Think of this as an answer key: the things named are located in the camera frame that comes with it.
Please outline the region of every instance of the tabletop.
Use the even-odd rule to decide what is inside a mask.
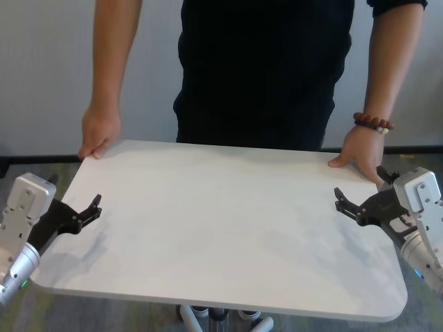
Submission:
[[[63,201],[102,195],[102,216],[64,234],[31,279],[45,291],[366,322],[407,292],[391,240],[335,210],[376,193],[333,154],[126,140],[87,158]]]

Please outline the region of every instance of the table leg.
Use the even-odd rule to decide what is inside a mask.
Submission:
[[[223,308],[209,309],[209,331],[228,332],[229,330],[229,310]]]
[[[259,322],[251,332],[270,332],[274,327],[274,320],[271,317],[266,317]]]
[[[179,312],[188,332],[203,332],[190,306],[180,306]]]

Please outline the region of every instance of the gray carpet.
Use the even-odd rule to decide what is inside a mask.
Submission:
[[[443,155],[386,156],[388,170],[406,172],[416,166],[432,169],[443,188]],[[0,209],[6,204],[13,180],[32,172],[43,178],[59,174],[57,197],[61,198],[78,165],[14,165],[0,179]],[[417,275],[400,260],[408,289],[408,303],[396,320],[383,324],[326,320],[288,315],[271,315],[275,332],[360,331],[360,332],[438,332],[443,331],[443,302],[436,298]],[[201,322],[208,331],[208,321]],[[229,316],[229,331],[247,331],[236,312]],[[175,307],[143,302],[89,299],[38,293],[32,285],[23,289],[0,317],[0,332],[181,332]]]

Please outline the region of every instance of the man's right hand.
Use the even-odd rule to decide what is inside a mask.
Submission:
[[[118,105],[97,105],[92,102],[83,116],[82,130],[83,144],[78,152],[80,159],[87,156],[102,158],[108,146],[120,135]]]

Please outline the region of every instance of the man's hand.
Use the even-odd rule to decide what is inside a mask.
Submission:
[[[84,114],[83,144],[80,159],[93,155],[100,159],[108,146],[120,135],[121,120],[117,104],[96,105],[93,102]]]
[[[342,167],[355,160],[363,174],[381,187],[383,180],[377,175],[383,157],[384,135],[365,127],[355,127],[346,135],[340,156],[329,166]]]

